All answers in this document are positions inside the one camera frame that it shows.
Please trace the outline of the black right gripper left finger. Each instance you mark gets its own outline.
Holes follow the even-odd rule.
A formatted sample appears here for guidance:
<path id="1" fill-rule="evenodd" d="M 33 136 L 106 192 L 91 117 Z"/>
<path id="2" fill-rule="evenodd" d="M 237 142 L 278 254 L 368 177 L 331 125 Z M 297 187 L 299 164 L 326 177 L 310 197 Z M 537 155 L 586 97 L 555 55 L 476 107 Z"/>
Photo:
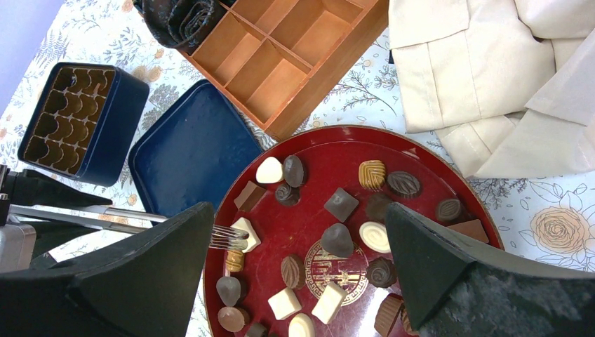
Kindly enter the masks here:
<path id="1" fill-rule="evenodd" d="M 184 336 L 214 223 L 200 202 L 96 251 L 1 275 L 2 336 Z"/>

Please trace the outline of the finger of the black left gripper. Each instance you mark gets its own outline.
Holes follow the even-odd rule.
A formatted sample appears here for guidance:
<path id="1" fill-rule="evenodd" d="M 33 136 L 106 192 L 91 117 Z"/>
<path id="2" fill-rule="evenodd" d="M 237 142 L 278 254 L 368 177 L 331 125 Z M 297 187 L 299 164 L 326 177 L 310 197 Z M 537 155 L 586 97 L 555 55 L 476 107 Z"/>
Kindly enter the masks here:
<path id="1" fill-rule="evenodd" d="M 12 171 L 1 165 L 1 193 L 18 206 L 111 206 L 112 200 L 74 189 L 38 171 Z"/>
<path id="2" fill-rule="evenodd" d="M 63 267 L 81 267 L 92 269 L 109 265 L 134 252 L 127 244 L 127 238 L 143 232 L 143 227 L 135 227 L 114 223 L 107 229 L 83 227 L 73 223 L 56 221 L 31 222 L 30 225 L 36 231 L 36 240 L 29 264 L 31 270 L 48 270 Z M 51 251 L 60 249 L 61 246 L 74 246 L 79 243 L 80 237 L 94 232 L 107 233 L 116 240 L 102 241 L 103 246 L 91 242 L 88 246 L 78 246 L 75 251 L 68 251 L 57 258 L 51 255 Z"/>

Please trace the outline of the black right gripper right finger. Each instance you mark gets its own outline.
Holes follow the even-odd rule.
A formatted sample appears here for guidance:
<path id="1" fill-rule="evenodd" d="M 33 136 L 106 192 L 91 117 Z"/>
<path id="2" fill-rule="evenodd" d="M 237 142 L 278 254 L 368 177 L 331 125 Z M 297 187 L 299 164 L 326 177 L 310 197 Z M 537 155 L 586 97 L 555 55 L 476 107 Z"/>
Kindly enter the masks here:
<path id="1" fill-rule="evenodd" d="M 385 225 L 421 336 L 593 336 L 594 275 L 516 256 L 394 202 Z"/>

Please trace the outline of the silver serving tongs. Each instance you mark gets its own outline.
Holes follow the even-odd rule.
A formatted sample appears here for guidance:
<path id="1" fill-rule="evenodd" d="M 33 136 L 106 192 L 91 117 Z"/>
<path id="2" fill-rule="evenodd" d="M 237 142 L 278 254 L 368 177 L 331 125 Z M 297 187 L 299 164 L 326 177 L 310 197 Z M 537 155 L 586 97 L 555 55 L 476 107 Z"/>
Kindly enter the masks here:
<path id="1" fill-rule="evenodd" d="M 53 210 L 43 210 L 33 206 L 10 205 L 8 213 L 17 217 L 32 218 L 44 221 L 58 221 L 94 230 L 109 230 L 112 232 L 121 232 L 126 234 L 137 234 L 146 230 L 147 227 L 137 226 L 136 223 L 142 221 L 153 225 L 163 223 L 168 220 L 165 216 L 141 211 L 118 209 L 111 206 L 87 206 L 79 207 L 79 211 L 94 213 L 96 215 L 119 217 L 128 220 L 129 223 L 118 222 L 114 220 L 103 220 L 97 217 L 89 218 L 77 216 L 70 213 L 69 209 L 55 207 Z M 248 241 L 254 239 L 255 235 L 246 229 L 225 227 L 213 225 L 210 230 L 211 238 L 209 247 L 211 249 L 242 251 L 248 248 Z"/>

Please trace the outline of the dark shell chocolate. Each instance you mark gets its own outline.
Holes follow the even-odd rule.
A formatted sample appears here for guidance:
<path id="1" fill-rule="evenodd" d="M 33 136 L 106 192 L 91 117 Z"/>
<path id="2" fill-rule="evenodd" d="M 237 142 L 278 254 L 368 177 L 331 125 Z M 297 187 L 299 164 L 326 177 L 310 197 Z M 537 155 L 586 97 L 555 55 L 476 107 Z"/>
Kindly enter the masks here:
<path id="1" fill-rule="evenodd" d="M 372 260 L 366 268 L 366 278 L 370 284 L 377 288 L 389 288 L 397 282 L 393 261 L 384 257 Z"/>

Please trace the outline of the blue chocolate tin box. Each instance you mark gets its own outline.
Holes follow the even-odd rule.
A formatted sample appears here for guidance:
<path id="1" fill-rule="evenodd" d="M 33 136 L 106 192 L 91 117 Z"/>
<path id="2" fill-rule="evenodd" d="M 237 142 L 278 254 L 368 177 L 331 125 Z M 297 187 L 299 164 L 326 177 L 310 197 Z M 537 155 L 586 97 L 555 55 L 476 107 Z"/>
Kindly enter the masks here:
<path id="1" fill-rule="evenodd" d="M 109 187 L 119 179 L 149 85 L 113 65 L 59 62 L 49 73 L 18 159 Z"/>

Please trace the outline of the white rectangular chocolate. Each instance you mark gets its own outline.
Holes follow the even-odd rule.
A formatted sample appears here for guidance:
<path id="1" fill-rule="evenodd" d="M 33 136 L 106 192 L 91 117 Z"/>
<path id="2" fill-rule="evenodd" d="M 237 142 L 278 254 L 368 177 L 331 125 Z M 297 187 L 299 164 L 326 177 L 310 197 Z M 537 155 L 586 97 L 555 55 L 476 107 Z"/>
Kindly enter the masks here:
<path id="1" fill-rule="evenodd" d="M 323 324 L 329 322 L 336 316 L 347 297 L 347 292 L 335 282 L 328 282 L 321 297 L 312 309 L 312 314 Z"/>

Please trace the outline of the white square chocolate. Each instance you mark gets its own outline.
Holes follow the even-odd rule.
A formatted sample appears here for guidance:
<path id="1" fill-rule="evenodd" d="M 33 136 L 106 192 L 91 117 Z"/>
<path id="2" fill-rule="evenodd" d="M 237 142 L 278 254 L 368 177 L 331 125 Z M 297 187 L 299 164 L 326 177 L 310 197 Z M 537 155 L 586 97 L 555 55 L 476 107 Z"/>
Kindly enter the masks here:
<path id="1" fill-rule="evenodd" d="M 289 287 L 274 294 L 267 302 L 274 313 L 275 319 L 279 321 L 287 319 L 302 309 L 297 296 Z"/>

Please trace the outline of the blue tin lid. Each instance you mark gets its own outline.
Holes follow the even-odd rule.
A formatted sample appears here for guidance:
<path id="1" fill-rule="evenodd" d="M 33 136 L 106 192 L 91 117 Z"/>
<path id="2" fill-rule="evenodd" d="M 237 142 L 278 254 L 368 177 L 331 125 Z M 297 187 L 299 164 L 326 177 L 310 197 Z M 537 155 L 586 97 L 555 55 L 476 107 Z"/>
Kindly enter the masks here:
<path id="1" fill-rule="evenodd" d="M 200 201 L 219 207 L 261 153 L 234 106 L 202 79 L 132 146 L 128 166 L 146 212 L 172 217 Z"/>

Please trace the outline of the red round tray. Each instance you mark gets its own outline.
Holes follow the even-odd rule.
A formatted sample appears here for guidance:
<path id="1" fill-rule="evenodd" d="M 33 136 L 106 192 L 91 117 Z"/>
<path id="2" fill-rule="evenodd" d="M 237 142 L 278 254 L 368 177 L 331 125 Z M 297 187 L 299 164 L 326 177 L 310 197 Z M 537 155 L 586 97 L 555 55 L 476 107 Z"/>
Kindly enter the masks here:
<path id="1" fill-rule="evenodd" d="M 300 188 L 299 202 L 283 206 L 275 199 L 276 185 L 266 192 L 250 211 L 242 211 L 236 198 L 249 182 L 255 180 L 258 166 L 268 157 L 284 160 L 290 155 L 301 159 L 307 181 Z M 422 185 L 412 199 L 400 198 L 408 208 L 435 218 L 436 207 L 448 198 L 459 199 L 463 206 L 460 222 L 478 219 L 491 246 L 502 248 L 497 228 L 482 201 L 470 185 L 444 160 L 421 144 L 380 129 L 362 126 L 317 128 L 279 143 L 259 156 L 234 182 L 221 202 L 215 222 L 232 225 L 240 218 L 250 221 L 260 245 L 245 255 L 240 280 L 248 285 L 241 303 L 252 323 L 265 326 L 271 335 L 286 336 L 288 319 L 277 320 L 268 300 L 285 288 L 281 261 L 295 254 L 305 264 L 307 279 L 295 295 L 302 313 L 310 315 L 328 282 L 347 291 L 342 308 L 329 324 L 314 320 L 317 336 L 375 336 L 375 316 L 388 294 L 401 294 L 398 284 L 377 288 L 366 279 L 369 262 L 379 254 L 367 247 L 359 236 L 360 226 L 368 220 L 366 206 L 371 191 L 361 187 L 359 165 L 378 159 L 387 170 L 412 173 Z M 326 228 L 337 222 L 325 204 L 336 190 L 343 189 L 358 204 L 346 220 L 354 241 L 354 253 L 347 259 L 325 253 L 319 243 Z"/>

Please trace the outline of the beige crumpled cloth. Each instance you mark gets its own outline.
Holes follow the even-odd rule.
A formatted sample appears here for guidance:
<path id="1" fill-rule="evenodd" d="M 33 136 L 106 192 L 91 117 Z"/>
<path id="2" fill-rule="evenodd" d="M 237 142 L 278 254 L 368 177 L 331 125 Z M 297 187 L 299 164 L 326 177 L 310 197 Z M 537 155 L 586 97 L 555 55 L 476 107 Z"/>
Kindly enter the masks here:
<path id="1" fill-rule="evenodd" d="M 406 130 L 466 178 L 594 170 L 593 1 L 391 1 Z"/>

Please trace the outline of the orange wooden divided box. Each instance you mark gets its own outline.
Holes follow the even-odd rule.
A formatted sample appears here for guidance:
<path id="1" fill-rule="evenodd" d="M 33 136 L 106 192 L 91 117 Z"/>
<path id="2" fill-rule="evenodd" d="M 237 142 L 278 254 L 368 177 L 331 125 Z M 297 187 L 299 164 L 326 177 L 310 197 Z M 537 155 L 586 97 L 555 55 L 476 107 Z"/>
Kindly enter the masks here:
<path id="1" fill-rule="evenodd" d="M 385 30 L 388 8 L 239 0 L 186 59 L 267 135 L 285 140 Z"/>

